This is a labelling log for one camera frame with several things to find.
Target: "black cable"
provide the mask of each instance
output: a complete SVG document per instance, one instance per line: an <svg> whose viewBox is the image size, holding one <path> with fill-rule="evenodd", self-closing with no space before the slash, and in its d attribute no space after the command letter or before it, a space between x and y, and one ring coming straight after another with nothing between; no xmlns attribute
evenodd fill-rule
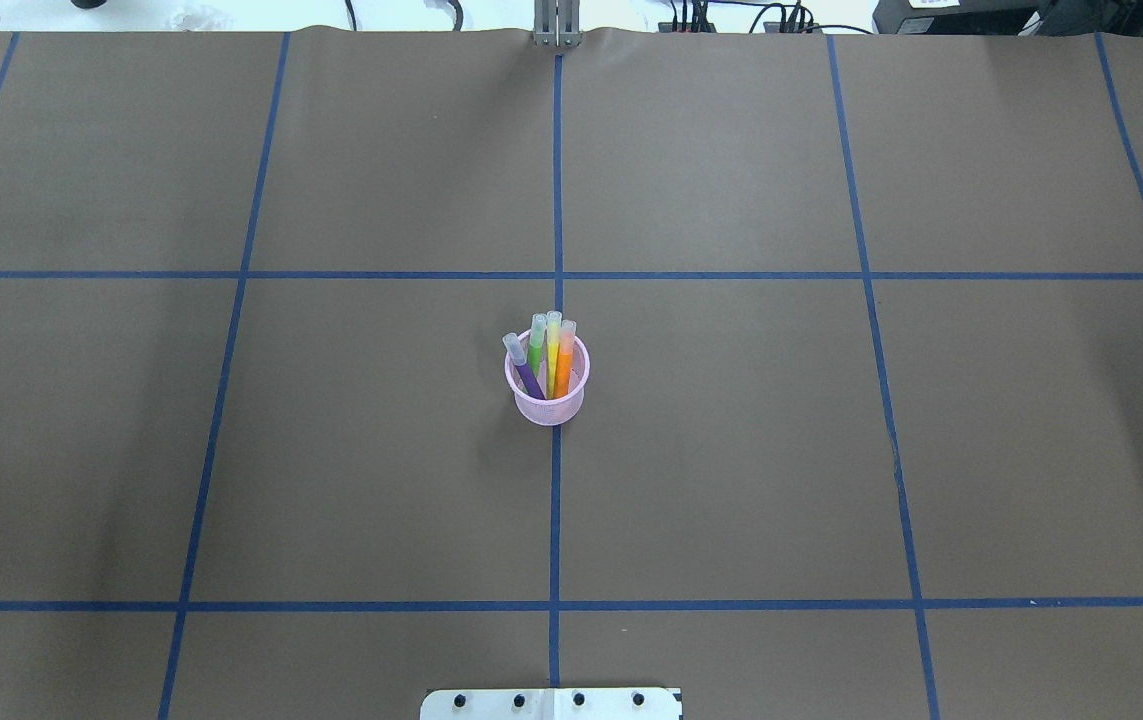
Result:
<svg viewBox="0 0 1143 720"><path fill-rule="evenodd" d="M794 5L794 9L790 10L789 13L789 19L782 18L783 22L780 23L780 27L777 29L776 32L794 32L794 29L799 29L800 31L802 26L801 23L799 23L798 21L801 18L800 10L802 8L804 7L800 5Z"/></svg>
<svg viewBox="0 0 1143 720"><path fill-rule="evenodd" d="M780 22L781 23L785 22L785 13L789 13L789 9L785 8L784 3L769 3L769 5L758 5L758 6L759 6L759 8L762 8L762 9L758 10L758 17L754 17L753 18L753 24L751 24L751 26L749 26L749 34L750 35L752 35L753 31L756 31L756 29L758 29L758 21L761 19L762 15L766 15L767 10L769 10L772 8L780 8Z"/></svg>
<svg viewBox="0 0 1143 720"><path fill-rule="evenodd" d="M459 0L447 0L447 3L456 11L456 24L451 26L451 32L459 32L459 29L465 27L465 9L461 8Z"/></svg>
<svg viewBox="0 0 1143 720"><path fill-rule="evenodd" d="M866 29L855 27L855 26L842 26L842 24L822 24L822 26L807 26L807 27L800 29L799 32L810 32L814 29L854 29L855 32L863 32L864 35L877 35L877 33L869 32Z"/></svg>
<svg viewBox="0 0 1143 720"><path fill-rule="evenodd" d="M1124 32L1127 32L1127 23L1130 22L1130 17L1135 13L1135 5L1140 5L1140 0L1132 0L1130 8L1127 9L1127 17L1124 18L1124 22L1114 24L1114 19L1109 18L1109 24L1112 26L1110 32L1116 32L1118 35L1122 35Z"/></svg>

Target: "power strip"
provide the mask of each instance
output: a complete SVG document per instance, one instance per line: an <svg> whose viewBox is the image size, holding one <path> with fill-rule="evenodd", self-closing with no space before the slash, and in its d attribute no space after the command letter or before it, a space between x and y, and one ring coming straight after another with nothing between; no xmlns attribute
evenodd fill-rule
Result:
<svg viewBox="0 0 1143 720"><path fill-rule="evenodd" d="M657 27L660 29L660 32L673 32L673 23L660 23ZM680 31L677 32L686 33L686 35L694 35L695 31L693 27L695 26L693 26L693 24L690 23L687 23L686 27L688 29L680 29ZM717 32L717 31L718 26L713 23L709 23L709 32Z"/></svg>
<svg viewBox="0 0 1143 720"><path fill-rule="evenodd" d="M767 33L767 35L770 35L772 33L775 33L775 35L780 35L780 23L769 23L769 22L762 23L762 32ZM824 35L824 29L823 27L815 29L815 31L812 31L812 34Z"/></svg>
<svg viewBox="0 0 1143 720"><path fill-rule="evenodd" d="M682 720L682 691L671 688L543 688L432 691L419 720Z"/></svg>

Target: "green marker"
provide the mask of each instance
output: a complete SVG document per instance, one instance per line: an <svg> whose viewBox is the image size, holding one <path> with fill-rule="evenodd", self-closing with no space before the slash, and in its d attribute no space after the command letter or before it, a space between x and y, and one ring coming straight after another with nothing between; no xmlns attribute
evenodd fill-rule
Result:
<svg viewBox="0 0 1143 720"><path fill-rule="evenodd" d="M539 375L539 361L544 360L544 323L547 318L544 313L531 315L531 334L526 337L526 363L531 367L531 373Z"/></svg>
<svg viewBox="0 0 1143 720"><path fill-rule="evenodd" d="M544 314L544 368L547 369L549 377L544 383L544 395L553 397L553 386L558 382L558 341L562 338L562 313L557 310L549 310Z"/></svg>

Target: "cable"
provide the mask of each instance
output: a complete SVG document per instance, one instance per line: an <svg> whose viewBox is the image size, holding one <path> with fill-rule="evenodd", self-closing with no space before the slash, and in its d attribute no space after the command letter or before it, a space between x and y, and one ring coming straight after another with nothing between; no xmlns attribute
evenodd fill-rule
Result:
<svg viewBox="0 0 1143 720"><path fill-rule="evenodd" d="M780 8L780 23L783 24L783 22L785 22L785 13L788 11L788 8L785 8L784 3L769 3L769 5L758 5L758 6L759 6L759 8L762 8L762 9L758 10L758 17L754 17L753 18L753 24L751 24L751 26L749 26L749 34L750 35L752 35L753 31L756 31L756 29L758 29L758 21L761 19L762 15L766 15L767 10L769 10L772 8Z"/></svg>
<svg viewBox="0 0 1143 720"><path fill-rule="evenodd" d="M713 32L713 26L709 24L709 2L695 0L695 32Z"/></svg>
<svg viewBox="0 0 1143 720"><path fill-rule="evenodd" d="M451 32L459 32L459 29L465 27L465 9L461 8L459 0L447 0L447 3L456 10L456 24L451 26Z"/></svg>
<svg viewBox="0 0 1143 720"><path fill-rule="evenodd" d="M794 9L790 10L789 19L780 23L780 27L776 29L776 32L794 32L794 29L802 27L801 23L798 22L800 19L800 10L802 8L804 7L800 5L794 5Z"/></svg>
<svg viewBox="0 0 1143 720"><path fill-rule="evenodd" d="M799 32L810 32L814 29L854 29L855 32L863 32L864 35L877 35L877 33L869 32L866 29L855 27L855 26L842 26L842 24L822 24L822 26L807 26L807 27L800 29Z"/></svg>
<svg viewBox="0 0 1143 720"><path fill-rule="evenodd" d="M1124 17L1124 22L1114 24L1114 19L1109 18L1109 24L1112 24L1113 26L1111 32L1116 32L1118 35L1122 35L1127 32L1127 23L1130 22L1130 17L1135 13L1135 5L1140 5L1140 0L1132 0L1130 8L1127 9L1127 17Z"/></svg>

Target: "pen holder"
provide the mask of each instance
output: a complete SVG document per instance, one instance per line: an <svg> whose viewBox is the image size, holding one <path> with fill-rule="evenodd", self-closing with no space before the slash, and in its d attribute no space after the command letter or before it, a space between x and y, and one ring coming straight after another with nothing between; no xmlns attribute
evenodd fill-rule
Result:
<svg viewBox="0 0 1143 720"><path fill-rule="evenodd" d="M517 341L522 343L522 350L526 350L526 338L530 336L531 331L526 331L517 336ZM535 373L535 377L539 378L539 389L543 389L547 393L547 389L544 387L544 382L547 378L547 373L544 373L544 363L539 365L539 371ZM513 402L517 403L517 410L519 410L526 419L533 421L536 425L561 425L574 418L576 413L580 413L580 406L584 403L584 384L589 382L589 351L585 350L584 343L580 342L580 337L575 338L575 351L572 352L572 384L567 389L566 395L557 398L557 400L535 400L534 397L526 395L525 389L522 389L522 379L517 375L517 368L513 366L512 357L504 354L504 378L507 379L507 386L513 391Z"/></svg>

